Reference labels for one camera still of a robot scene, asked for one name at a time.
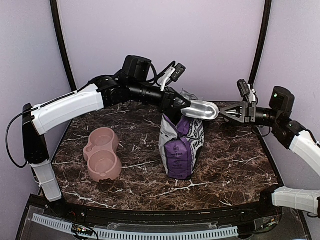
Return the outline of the silver metal scoop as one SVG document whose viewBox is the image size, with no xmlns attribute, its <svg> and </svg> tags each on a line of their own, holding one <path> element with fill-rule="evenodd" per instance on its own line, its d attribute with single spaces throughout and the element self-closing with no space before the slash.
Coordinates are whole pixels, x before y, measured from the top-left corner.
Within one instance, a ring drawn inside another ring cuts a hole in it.
<svg viewBox="0 0 320 240">
<path fill-rule="evenodd" d="M 192 100 L 190 107 L 181 109 L 181 113 L 188 118 L 212 121 L 219 116 L 220 110 L 213 102 Z"/>
</svg>

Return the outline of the purple pet food bag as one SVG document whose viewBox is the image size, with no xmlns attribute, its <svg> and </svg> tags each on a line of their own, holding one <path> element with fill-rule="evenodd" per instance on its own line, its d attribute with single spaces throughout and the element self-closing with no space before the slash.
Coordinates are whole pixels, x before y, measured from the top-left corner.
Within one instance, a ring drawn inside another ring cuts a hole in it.
<svg viewBox="0 0 320 240">
<path fill-rule="evenodd" d="M 159 153 L 166 175 L 176 180 L 189 180 L 205 143 L 201 119 L 176 113 L 170 118 L 162 115 Z"/>
</svg>

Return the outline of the pink double pet bowl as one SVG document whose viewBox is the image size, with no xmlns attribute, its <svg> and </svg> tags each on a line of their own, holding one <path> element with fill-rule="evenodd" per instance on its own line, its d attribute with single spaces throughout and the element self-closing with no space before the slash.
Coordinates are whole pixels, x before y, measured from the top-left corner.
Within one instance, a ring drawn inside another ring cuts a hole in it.
<svg viewBox="0 0 320 240">
<path fill-rule="evenodd" d="M 83 148 L 90 178 L 95 181 L 115 180 L 122 171 L 122 162 L 117 156 L 119 139 L 108 127 L 94 130 Z"/>
</svg>

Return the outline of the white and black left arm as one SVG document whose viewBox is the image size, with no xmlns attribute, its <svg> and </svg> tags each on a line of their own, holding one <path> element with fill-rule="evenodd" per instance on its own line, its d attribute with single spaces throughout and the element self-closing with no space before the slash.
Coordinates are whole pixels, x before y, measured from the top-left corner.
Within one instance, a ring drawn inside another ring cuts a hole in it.
<svg viewBox="0 0 320 240">
<path fill-rule="evenodd" d="M 150 59 L 128 55 L 123 67 L 114 75 L 101 75 L 84 87 L 46 103 L 26 104 L 22 114 L 24 158 L 33 169 L 51 210 L 60 218 L 71 213 L 65 203 L 50 163 L 44 135 L 60 124 L 90 112 L 130 101 L 158 107 L 161 113 L 175 113 L 188 108 L 191 102 L 169 86 L 185 72 L 181 63 L 172 62 L 160 74 L 148 80 L 155 70 Z"/>
</svg>

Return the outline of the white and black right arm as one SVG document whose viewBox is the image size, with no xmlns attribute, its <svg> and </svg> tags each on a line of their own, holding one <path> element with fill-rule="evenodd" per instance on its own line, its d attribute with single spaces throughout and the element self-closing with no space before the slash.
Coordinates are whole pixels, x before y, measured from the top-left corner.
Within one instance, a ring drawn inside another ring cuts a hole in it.
<svg viewBox="0 0 320 240">
<path fill-rule="evenodd" d="M 295 96 L 286 88 L 275 86 L 269 108 L 258 107 L 256 91 L 241 79 L 237 82 L 244 101 L 220 109 L 220 114 L 235 125 L 269 127 L 287 150 L 303 159 L 317 174 L 320 172 L 320 143 L 313 133 L 291 119 Z M 260 194 L 255 213 L 266 217 L 275 207 L 286 207 L 320 216 L 318 190 L 293 189 L 273 185 Z"/>
</svg>

